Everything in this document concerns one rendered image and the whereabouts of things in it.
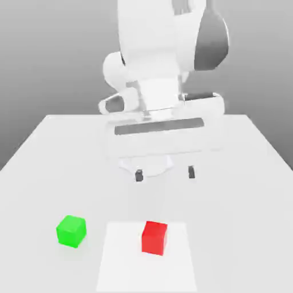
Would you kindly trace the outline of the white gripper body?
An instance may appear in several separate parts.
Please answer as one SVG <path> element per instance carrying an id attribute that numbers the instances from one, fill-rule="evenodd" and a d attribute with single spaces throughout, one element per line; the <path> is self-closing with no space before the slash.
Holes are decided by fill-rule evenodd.
<path id="1" fill-rule="evenodd" d="M 156 122 L 118 121 L 106 126 L 112 158 L 143 157 L 220 148 L 220 119 L 180 118 Z"/>

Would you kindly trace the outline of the small red cube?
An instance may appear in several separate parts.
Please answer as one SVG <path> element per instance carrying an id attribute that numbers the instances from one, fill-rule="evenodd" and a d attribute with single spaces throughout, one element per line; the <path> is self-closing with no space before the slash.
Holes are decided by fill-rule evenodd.
<path id="1" fill-rule="evenodd" d="M 141 251 L 163 256 L 167 242 L 167 229 L 167 224 L 146 221 L 141 235 Z"/>

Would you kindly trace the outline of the small green cube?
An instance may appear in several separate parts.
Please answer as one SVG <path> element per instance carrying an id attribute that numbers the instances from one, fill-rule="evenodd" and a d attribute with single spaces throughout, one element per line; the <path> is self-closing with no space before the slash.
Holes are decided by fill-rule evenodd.
<path id="1" fill-rule="evenodd" d="M 62 245 L 78 248 L 86 236 L 84 218 L 66 215 L 56 227 L 58 242 Z"/>

